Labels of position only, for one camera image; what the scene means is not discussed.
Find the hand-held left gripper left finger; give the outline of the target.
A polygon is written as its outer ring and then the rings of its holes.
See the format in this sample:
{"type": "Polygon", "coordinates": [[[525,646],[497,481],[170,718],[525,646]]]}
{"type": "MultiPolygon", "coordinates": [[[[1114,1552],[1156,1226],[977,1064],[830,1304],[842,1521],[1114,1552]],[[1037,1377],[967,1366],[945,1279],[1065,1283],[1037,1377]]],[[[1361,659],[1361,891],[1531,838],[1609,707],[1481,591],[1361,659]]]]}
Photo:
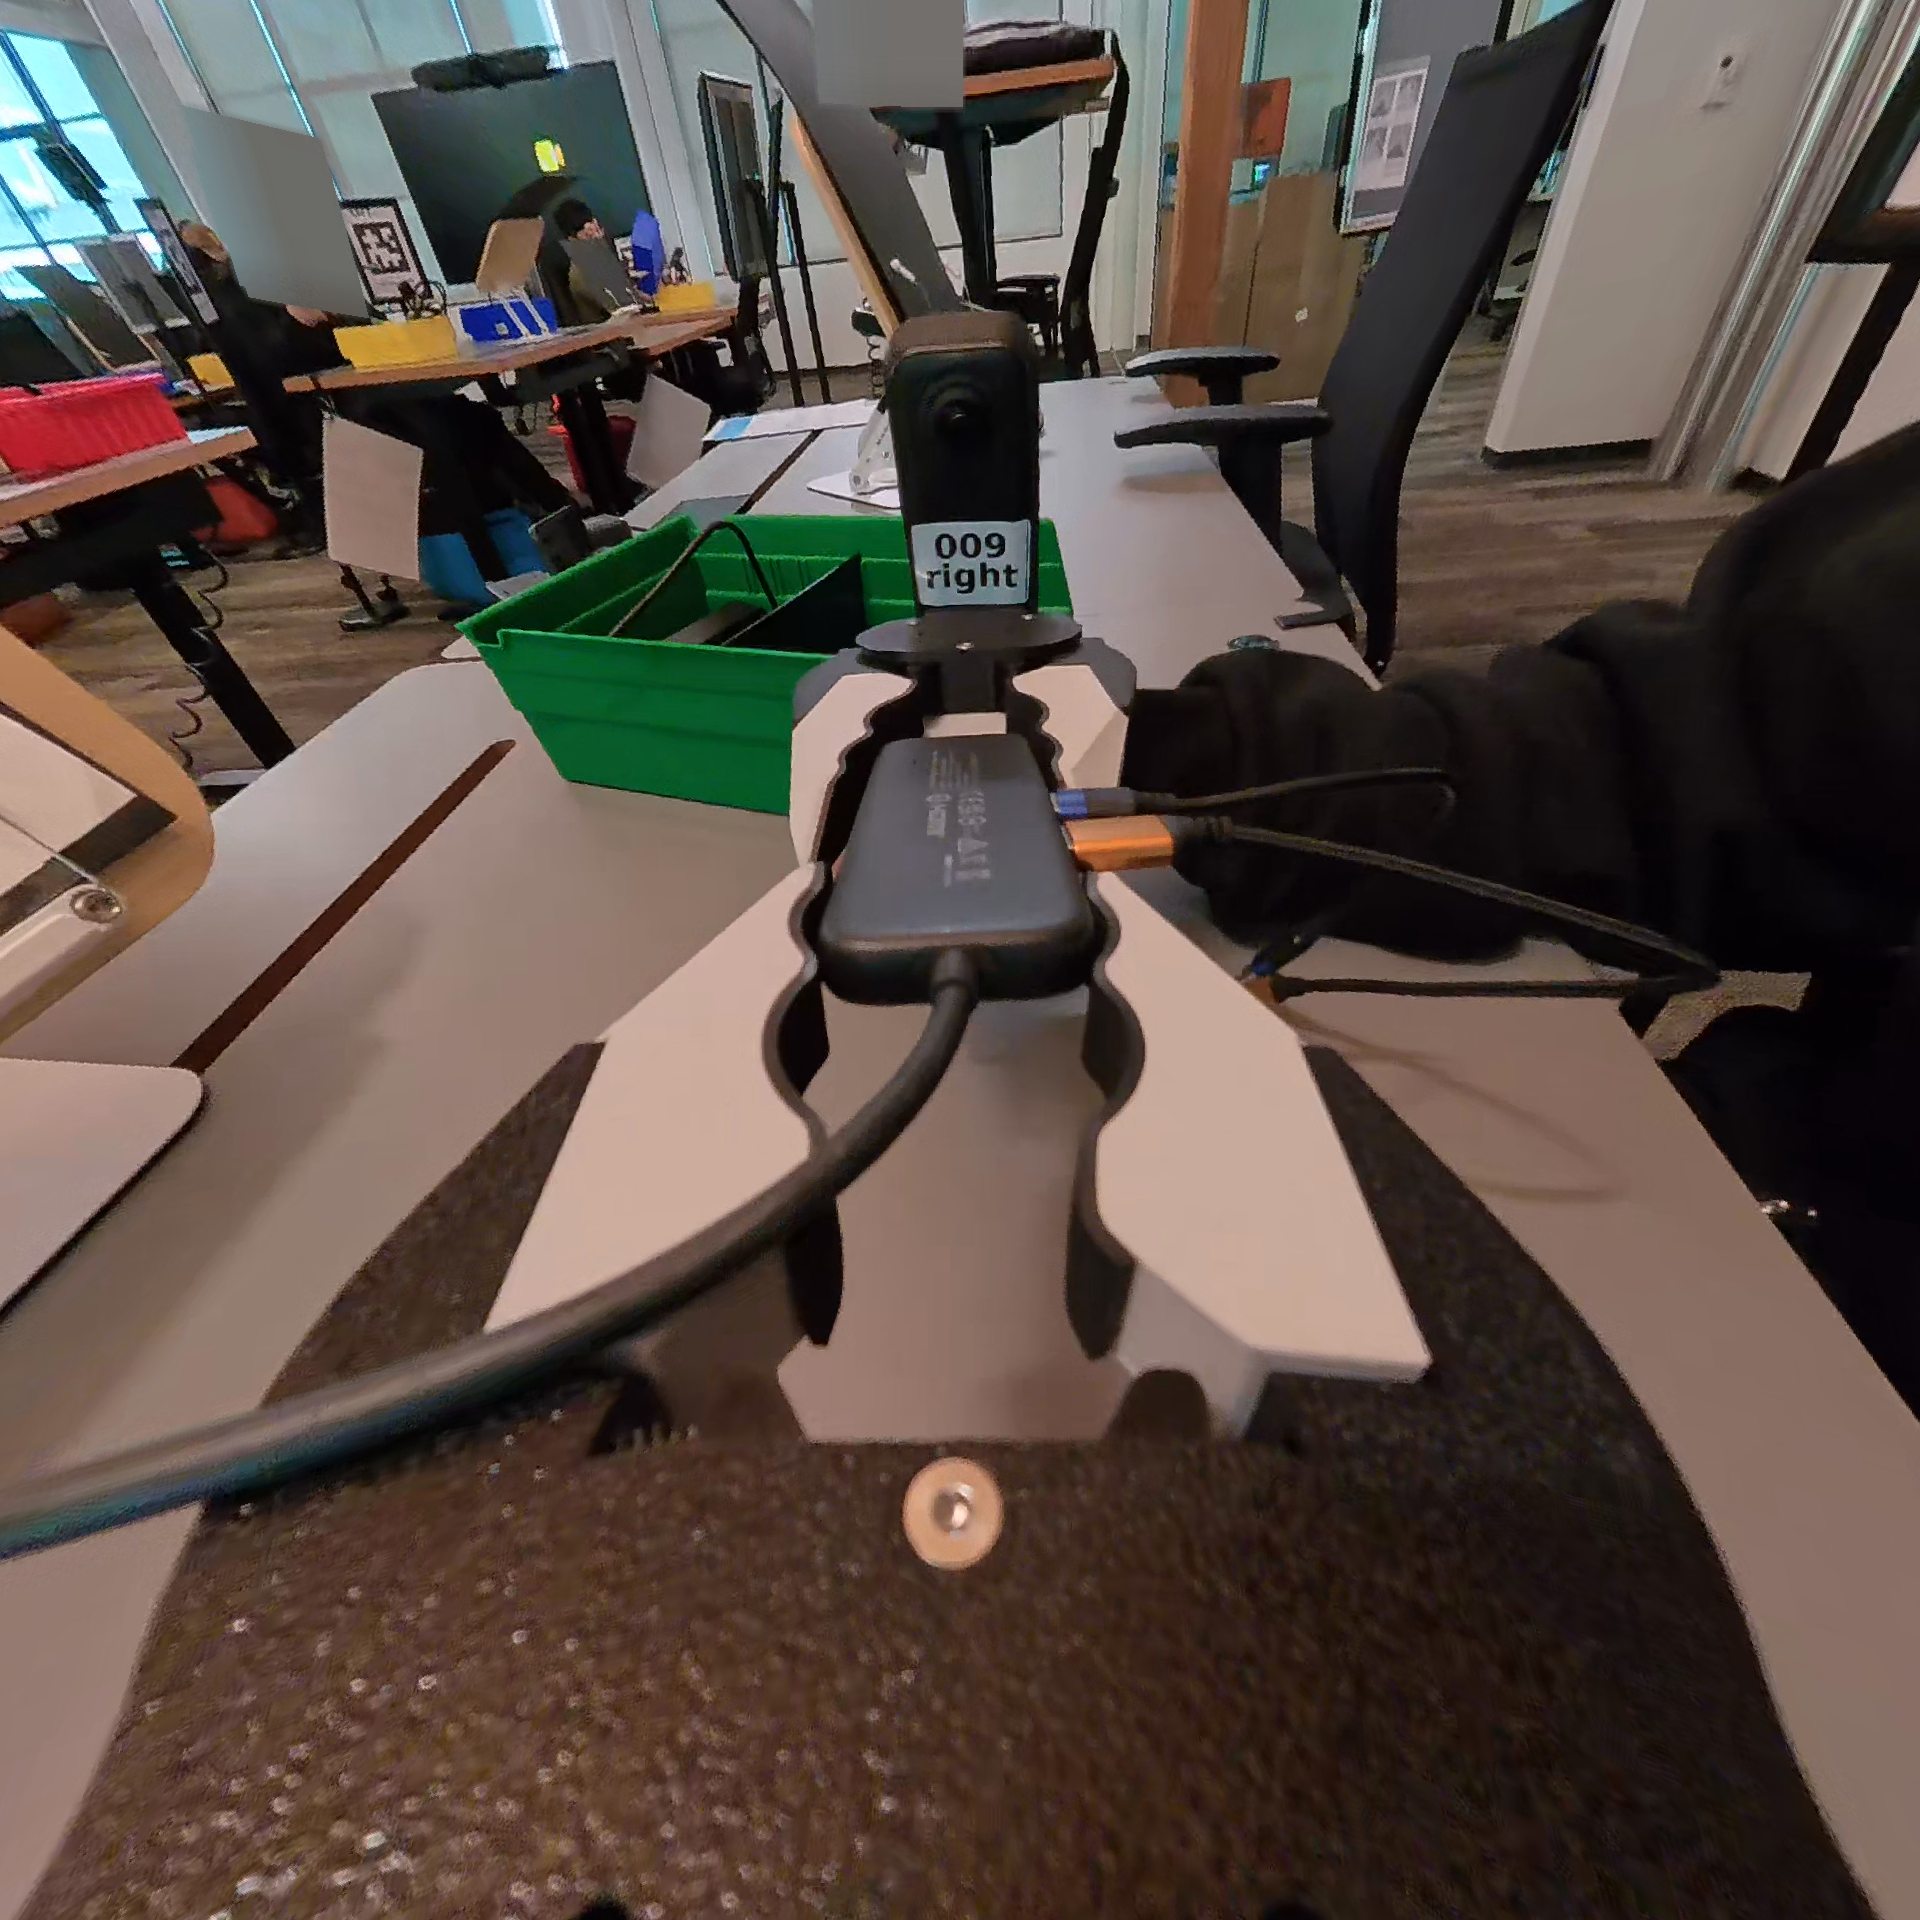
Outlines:
{"type": "Polygon", "coordinates": [[[599,1040],[597,1064],[485,1330],[577,1304],[795,1172],[826,1140],[805,1090],[826,1003],[803,865],[599,1040]]]}

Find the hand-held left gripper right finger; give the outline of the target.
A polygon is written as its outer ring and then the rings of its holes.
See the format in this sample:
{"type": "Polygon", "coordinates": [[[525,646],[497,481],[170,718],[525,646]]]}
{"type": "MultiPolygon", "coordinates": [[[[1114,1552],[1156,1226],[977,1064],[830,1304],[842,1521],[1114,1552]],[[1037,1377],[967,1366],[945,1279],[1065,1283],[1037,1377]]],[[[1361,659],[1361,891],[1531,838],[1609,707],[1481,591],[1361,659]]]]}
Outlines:
{"type": "Polygon", "coordinates": [[[1087,881],[1102,947],[1065,1311],[1126,1377],[1195,1383],[1246,1434],[1275,1377],[1411,1386],[1428,1342],[1306,1046],[1126,881],[1087,881]]]}

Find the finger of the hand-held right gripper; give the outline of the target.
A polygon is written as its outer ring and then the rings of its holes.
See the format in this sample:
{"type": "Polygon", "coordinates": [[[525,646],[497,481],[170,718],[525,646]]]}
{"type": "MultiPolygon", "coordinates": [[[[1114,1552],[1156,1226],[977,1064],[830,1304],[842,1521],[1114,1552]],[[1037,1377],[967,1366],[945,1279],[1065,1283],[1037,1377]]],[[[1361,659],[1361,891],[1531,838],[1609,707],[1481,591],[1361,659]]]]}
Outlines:
{"type": "Polygon", "coordinates": [[[788,746],[788,838],[797,865],[844,852],[885,746],[922,737],[911,680],[803,680],[788,746]]]}
{"type": "Polygon", "coordinates": [[[1132,694],[1111,694],[1091,666],[1039,666],[1020,676],[1020,694],[1039,704],[1045,763],[1055,790],[1115,790],[1132,694]]]}

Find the black usb cable orange plug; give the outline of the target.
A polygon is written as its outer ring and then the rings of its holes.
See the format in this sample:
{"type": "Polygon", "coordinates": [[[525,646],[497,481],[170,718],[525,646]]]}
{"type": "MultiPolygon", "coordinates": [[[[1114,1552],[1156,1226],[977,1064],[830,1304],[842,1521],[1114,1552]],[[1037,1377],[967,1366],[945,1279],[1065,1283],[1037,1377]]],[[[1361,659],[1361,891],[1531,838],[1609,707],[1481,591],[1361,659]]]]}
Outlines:
{"type": "Polygon", "coordinates": [[[1589,908],[1535,897],[1498,881],[1474,878],[1411,855],[1337,844],[1318,835],[1282,832],[1229,823],[1223,814],[1130,814],[1115,819],[1062,822],[1067,851],[1085,874],[1146,874],[1172,866],[1187,846],[1220,844],[1260,852],[1334,865],[1356,874],[1414,881],[1431,889],[1499,905],[1529,923],[1563,932],[1587,932],[1628,959],[1650,960],[1654,972],[1583,978],[1387,978],[1387,976],[1294,976],[1269,969],[1271,1001],[1306,998],[1387,998],[1426,1001],[1628,1001],[1639,994],[1675,998],[1708,993],[1722,983],[1715,962],[1663,936],[1597,914],[1589,908]]]}

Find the black usb hub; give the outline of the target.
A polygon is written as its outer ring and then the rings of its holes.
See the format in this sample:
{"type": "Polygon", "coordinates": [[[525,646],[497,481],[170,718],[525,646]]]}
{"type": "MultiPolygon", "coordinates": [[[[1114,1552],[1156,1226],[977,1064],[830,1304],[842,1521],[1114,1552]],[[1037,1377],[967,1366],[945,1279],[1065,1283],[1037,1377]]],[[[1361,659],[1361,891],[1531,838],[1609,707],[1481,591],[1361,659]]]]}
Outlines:
{"type": "Polygon", "coordinates": [[[814,936],[826,987],[927,1003],[970,972],[982,1001],[1087,983],[1098,914],[1028,744],[919,737],[879,750],[814,936]]]}

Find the green plastic bin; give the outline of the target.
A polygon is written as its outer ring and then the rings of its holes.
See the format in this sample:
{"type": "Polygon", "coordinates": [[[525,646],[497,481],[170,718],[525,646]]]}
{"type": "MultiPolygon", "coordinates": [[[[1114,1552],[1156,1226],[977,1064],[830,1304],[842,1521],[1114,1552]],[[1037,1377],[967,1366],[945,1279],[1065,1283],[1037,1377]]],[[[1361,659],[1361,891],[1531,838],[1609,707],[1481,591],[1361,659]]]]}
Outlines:
{"type": "Polygon", "coordinates": [[[475,646],[574,785],[787,814],[795,687],[828,656],[706,647],[714,607],[812,584],[793,514],[684,513],[470,616],[475,646]]]}

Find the person's right forearm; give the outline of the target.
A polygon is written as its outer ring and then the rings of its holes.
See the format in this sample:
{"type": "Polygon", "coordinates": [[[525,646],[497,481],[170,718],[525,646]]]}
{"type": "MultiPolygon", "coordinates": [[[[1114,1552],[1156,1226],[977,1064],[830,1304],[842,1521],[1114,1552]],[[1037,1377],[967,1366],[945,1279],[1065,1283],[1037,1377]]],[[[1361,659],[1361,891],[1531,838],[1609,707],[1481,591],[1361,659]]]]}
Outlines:
{"type": "Polygon", "coordinates": [[[1915,939],[1917,431],[1811,471],[1734,521],[1681,604],[1621,602],[1481,672],[1367,688],[1227,651],[1137,695],[1119,782],[1198,800],[1322,792],[1257,825],[1426,855],[1673,938],[1727,969],[1812,972],[1915,939]]]}

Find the brown cardboard panel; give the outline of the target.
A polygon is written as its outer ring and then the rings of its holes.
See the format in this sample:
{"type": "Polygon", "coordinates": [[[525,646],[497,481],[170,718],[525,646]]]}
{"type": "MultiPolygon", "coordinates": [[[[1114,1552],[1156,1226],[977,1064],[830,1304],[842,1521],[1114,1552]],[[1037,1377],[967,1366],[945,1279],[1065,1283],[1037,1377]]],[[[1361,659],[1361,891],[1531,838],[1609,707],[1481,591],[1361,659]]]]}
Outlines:
{"type": "Polygon", "coordinates": [[[1361,288],[1362,236],[1337,227],[1337,174],[1271,177],[1231,200],[1215,268],[1213,342],[1271,352],[1246,403],[1317,401],[1361,288]]]}

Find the wooden desk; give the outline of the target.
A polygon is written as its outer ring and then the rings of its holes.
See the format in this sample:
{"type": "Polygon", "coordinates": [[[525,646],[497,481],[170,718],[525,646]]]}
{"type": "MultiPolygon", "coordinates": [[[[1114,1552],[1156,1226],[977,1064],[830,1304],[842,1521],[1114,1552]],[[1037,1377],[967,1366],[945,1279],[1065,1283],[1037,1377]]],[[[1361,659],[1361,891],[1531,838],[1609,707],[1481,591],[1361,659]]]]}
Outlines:
{"type": "Polygon", "coordinates": [[[218,521],[209,471],[254,447],[245,427],[197,431],[70,471],[7,478],[3,529],[50,521],[55,531],[5,550],[3,609],[66,586],[130,593],[255,767],[269,770],[292,758],[294,742],[167,562],[218,521]]]}
{"type": "Polygon", "coordinates": [[[283,390],[291,396],[322,396],[340,415],[361,401],[401,407],[407,401],[467,386],[481,386],[499,407],[554,401],[593,507],[604,514],[623,514],[637,497],[637,484],[627,476],[623,455],[615,452],[597,382],[623,371],[634,360],[652,364],[682,348],[729,337],[733,328],[733,307],[709,307],[684,315],[637,312],[593,328],[564,328],[534,338],[455,352],[429,364],[291,375],[283,390]]]}

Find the black office chair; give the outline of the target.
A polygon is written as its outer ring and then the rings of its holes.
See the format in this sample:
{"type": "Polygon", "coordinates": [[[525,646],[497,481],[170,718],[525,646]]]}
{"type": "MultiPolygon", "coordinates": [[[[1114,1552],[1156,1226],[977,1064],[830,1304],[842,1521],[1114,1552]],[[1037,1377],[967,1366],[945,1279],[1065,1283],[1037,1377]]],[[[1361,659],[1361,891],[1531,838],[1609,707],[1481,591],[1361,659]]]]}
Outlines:
{"type": "Polygon", "coordinates": [[[1462,52],[1399,217],[1361,283],[1314,401],[1247,403],[1275,367],[1247,348],[1139,356],[1130,378],[1193,378],[1206,406],[1119,427],[1117,448],[1205,448],[1303,593],[1285,632],[1334,627],[1382,675],[1399,639],[1411,444],[1519,208],[1566,132],[1612,7],[1575,6],[1462,52]]]}

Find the wooden document stand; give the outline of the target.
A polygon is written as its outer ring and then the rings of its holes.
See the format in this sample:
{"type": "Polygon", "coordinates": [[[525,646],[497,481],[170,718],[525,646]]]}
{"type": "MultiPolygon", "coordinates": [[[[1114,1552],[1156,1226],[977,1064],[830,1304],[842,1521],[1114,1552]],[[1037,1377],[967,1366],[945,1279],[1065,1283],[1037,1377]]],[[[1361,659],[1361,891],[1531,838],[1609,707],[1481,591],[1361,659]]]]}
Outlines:
{"type": "MultiPolygon", "coordinates": [[[[3,1036],[11,1038],[202,889],[213,825],[164,750],[11,632],[3,635],[5,707],[173,817],[113,865],[98,891],[3,936],[3,1036]]],[[[3,1307],[180,1139],[204,1098],[202,1078],[186,1068],[3,1060],[3,1307]]]]}

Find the black white marker sign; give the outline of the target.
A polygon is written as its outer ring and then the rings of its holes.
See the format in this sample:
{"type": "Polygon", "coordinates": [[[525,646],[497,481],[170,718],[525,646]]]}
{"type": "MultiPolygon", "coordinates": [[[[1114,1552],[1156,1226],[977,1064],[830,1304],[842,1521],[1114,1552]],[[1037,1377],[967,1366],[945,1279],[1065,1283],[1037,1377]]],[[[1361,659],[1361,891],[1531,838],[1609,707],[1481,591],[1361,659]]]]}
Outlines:
{"type": "Polygon", "coordinates": [[[354,268],[375,312],[401,312],[425,295],[428,273],[397,200],[342,200],[354,268]]]}

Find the red plastic bin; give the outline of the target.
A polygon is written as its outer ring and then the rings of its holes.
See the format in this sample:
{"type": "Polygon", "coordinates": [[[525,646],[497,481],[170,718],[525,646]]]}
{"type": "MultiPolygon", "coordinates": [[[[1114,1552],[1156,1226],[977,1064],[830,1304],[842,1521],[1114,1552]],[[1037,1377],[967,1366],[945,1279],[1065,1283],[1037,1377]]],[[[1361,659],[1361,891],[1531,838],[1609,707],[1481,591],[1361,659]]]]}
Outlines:
{"type": "Polygon", "coordinates": [[[186,440],[157,374],[3,390],[3,466],[13,476],[70,474],[186,440]]]}

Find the wooden post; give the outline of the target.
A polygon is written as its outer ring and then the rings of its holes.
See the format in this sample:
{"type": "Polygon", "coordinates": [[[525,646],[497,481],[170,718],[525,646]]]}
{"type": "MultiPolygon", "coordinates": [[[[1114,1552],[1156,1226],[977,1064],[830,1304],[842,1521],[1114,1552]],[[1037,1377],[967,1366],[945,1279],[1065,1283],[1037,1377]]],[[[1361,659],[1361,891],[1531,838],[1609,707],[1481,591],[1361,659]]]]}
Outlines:
{"type": "Polygon", "coordinates": [[[1241,131],[1246,3],[1188,3],[1179,162],[1156,345],[1202,348],[1215,337],[1219,260],[1227,239],[1241,131]]]}

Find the large black wall screen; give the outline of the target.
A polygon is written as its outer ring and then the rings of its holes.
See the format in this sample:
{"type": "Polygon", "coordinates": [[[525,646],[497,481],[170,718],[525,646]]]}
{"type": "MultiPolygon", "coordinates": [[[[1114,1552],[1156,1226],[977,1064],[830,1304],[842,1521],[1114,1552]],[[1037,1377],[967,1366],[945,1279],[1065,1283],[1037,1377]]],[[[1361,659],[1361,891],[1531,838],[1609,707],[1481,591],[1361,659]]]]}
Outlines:
{"type": "Polygon", "coordinates": [[[497,220],[574,198],[628,233],[658,208],[612,62],[507,87],[397,87],[372,111],[446,281],[473,279],[497,220]]]}

